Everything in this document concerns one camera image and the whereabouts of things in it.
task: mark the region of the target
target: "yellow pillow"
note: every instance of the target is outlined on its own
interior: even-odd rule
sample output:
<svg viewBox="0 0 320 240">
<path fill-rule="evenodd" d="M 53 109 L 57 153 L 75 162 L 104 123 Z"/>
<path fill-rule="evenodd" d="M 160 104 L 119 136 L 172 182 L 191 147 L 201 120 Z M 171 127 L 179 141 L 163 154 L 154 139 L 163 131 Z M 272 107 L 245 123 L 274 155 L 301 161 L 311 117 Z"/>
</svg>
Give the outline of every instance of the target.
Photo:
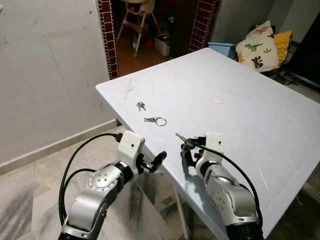
<svg viewBox="0 0 320 240">
<path fill-rule="evenodd" d="M 288 48 L 292 38 L 292 30 L 274 35 L 276 49 L 278 51 L 279 66 L 284 63 L 288 55 Z"/>
</svg>

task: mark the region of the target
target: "white high chair leg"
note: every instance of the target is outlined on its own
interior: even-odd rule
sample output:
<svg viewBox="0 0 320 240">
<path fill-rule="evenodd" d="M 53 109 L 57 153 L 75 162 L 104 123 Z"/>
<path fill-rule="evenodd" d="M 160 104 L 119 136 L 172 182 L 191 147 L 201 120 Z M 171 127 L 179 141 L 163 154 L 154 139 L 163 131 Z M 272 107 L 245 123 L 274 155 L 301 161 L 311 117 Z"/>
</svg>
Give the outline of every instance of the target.
<svg viewBox="0 0 320 240">
<path fill-rule="evenodd" d="M 156 25 L 156 28 L 157 28 L 158 31 L 159 31 L 158 22 L 157 22 L 157 20 L 156 20 L 156 17 L 155 17 L 155 15 L 154 15 L 154 12 L 152 12 L 151 15 L 152 15 L 152 18 L 153 18 L 154 23 L 155 23 L 155 25 Z"/>
<path fill-rule="evenodd" d="M 142 17 L 142 22 L 141 22 L 141 30 L 140 30 L 140 32 L 139 32 L 138 41 L 136 42 L 135 52 L 134 52 L 134 54 L 133 54 L 133 57 L 134 57 L 134 58 L 137 57 L 137 53 L 138 53 L 138 49 L 139 49 L 139 44 L 140 44 L 140 39 L 141 39 L 142 30 L 144 29 L 145 18 L 146 18 L 146 13 L 144 12 L 144 13 L 143 13 L 143 17 Z"/>
<path fill-rule="evenodd" d="M 119 33 L 118 33 L 118 36 L 116 36 L 115 44 L 117 44 L 118 41 L 119 41 L 120 35 L 121 35 L 121 33 L 122 33 L 122 30 L 124 29 L 124 22 L 126 21 L 127 16 L 128 16 L 128 11 L 126 11 L 126 13 L 125 13 L 124 19 L 123 19 L 122 24 L 121 24 L 121 27 L 120 27 L 120 31 L 119 31 Z"/>
</svg>

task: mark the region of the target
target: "table leg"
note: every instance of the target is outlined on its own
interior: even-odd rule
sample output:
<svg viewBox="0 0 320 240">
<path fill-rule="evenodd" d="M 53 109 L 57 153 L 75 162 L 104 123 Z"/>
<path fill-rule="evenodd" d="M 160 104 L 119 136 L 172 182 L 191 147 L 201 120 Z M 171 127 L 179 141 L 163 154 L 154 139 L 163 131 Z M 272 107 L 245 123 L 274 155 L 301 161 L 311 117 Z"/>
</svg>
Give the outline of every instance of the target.
<svg viewBox="0 0 320 240">
<path fill-rule="evenodd" d="M 175 194 L 176 204 L 178 205 L 178 211 L 179 211 L 180 221 L 182 224 L 183 235 L 184 235 L 185 240 L 189 240 L 190 238 L 189 238 L 189 234 L 188 234 L 188 227 L 187 227 L 184 211 L 182 208 L 180 195 L 179 195 L 176 188 L 174 188 L 174 194 Z"/>
</svg>

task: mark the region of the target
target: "concrete wall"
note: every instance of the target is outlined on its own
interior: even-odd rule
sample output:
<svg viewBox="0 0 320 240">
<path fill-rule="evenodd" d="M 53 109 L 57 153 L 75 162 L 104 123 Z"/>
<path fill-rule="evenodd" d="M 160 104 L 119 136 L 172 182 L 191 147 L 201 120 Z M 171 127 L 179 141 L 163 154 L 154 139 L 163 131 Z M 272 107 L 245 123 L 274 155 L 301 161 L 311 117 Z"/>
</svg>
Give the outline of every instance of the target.
<svg viewBox="0 0 320 240">
<path fill-rule="evenodd" d="M 274 0 L 267 19 L 275 26 L 276 34 L 280 33 L 280 28 L 284 23 L 293 2 L 294 0 Z"/>
<path fill-rule="evenodd" d="M 0 164 L 113 119 L 95 0 L 0 4 Z"/>
<path fill-rule="evenodd" d="M 292 40 L 300 43 L 319 11 L 319 0 L 294 0 L 279 31 L 292 30 Z"/>
<path fill-rule="evenodd" d="M 267 20 L 273 3 L 274 0 L 222 0 L 210 41 L 240 42 L 251 26 Z"/>
</svg>

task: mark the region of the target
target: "high chair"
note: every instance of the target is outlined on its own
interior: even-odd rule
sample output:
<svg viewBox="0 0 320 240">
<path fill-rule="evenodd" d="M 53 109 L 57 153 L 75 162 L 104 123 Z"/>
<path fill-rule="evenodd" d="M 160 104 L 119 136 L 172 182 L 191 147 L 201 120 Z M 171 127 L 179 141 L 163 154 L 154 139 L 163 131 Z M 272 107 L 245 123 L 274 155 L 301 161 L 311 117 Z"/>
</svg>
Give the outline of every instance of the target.
<svg viewBox="0 0 320 240">
<path fill-rule="evenodd" d="M 118 43 L 124 26 L 128 26 L 128 27 L 132 28 L 137 33 L 139 33 L 138 40 L 137 40 L 137 43 L 136 43 L 136 46 L 135 46 L 135 52 L 133 54 L 133 57 L 136 58 L 137 57 L 137 53 L 138 53 L 138 49 L 139 49 L 141 34 L 142 34 L 143 29 L 144 29 L 145 18 L 146 18 L 147 14 L 151 14 L 152 15 L 154 23 L 155 23 L 156 27 L 158 28 L 158 23 L 157 23 L 157 20 L 155 18 L 155 15 L 153 13 L 154 12 L 154 8 L 155 8 L 155 0 L 121 0 L 121 1 L 125 2 L 126 13 L 125 13 L 125 16 L 124 16 L 120 31 L 118 33 L 118 36 L 116 37 L 115 44 Z M 136 12 L 133 7 L 131 7 L 129 9 L 129 4 L 140 4 L 139 11 Z M 140 13 L 143 13 L 141 25 L 134 24 L 134 23 L 132 23 L 132 22 L 127 20 L 128 14 L 133 14 L 133 15 L 137 15 L 138 23 L 139 23 L 139 15 L 140 15 Z"/>
</svg>

